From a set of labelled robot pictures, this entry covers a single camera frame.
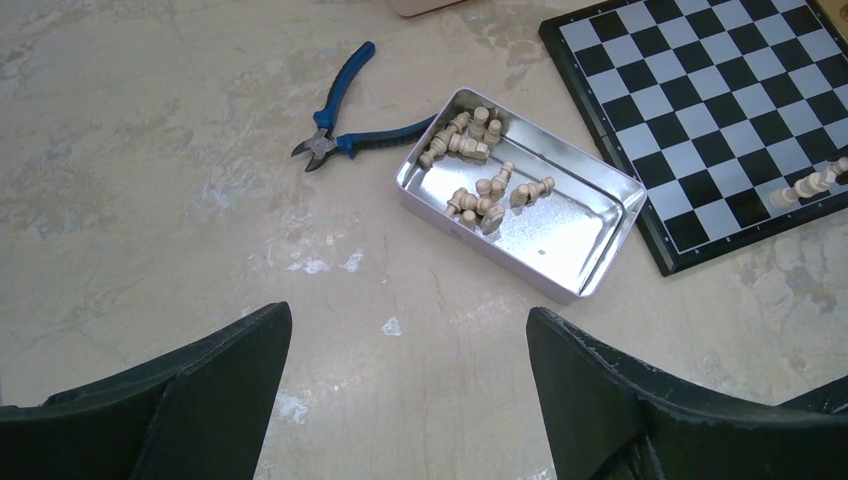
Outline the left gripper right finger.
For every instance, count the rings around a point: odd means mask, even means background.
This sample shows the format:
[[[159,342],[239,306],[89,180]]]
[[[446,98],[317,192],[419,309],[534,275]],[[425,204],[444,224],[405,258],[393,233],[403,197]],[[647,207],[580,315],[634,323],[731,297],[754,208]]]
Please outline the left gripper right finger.
[[[843,479],[847,381],[778,405],[671,375],[535,307],[526,336],[561,479]]]

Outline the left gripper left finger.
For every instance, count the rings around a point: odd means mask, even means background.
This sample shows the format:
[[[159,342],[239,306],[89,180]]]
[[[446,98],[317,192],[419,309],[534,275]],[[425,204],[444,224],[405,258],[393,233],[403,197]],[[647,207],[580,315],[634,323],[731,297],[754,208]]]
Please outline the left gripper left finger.
[[[250,479],[292,337],[285,302],[133,368],[1,410],[5,479]]]

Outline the light wooden chess piece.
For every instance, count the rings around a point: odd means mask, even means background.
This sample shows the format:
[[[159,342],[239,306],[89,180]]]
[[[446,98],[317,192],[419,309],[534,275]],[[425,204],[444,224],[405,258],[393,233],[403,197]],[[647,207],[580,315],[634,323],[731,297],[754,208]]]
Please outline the light wooden chess piece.
[[[847,158],[841,157],[825,170],[817,171],[797,180],[791,187],[773,191],[769,202],[776,208],[788,208],[802,198],[811,198],[828,191],[837,178],[847,172]]]

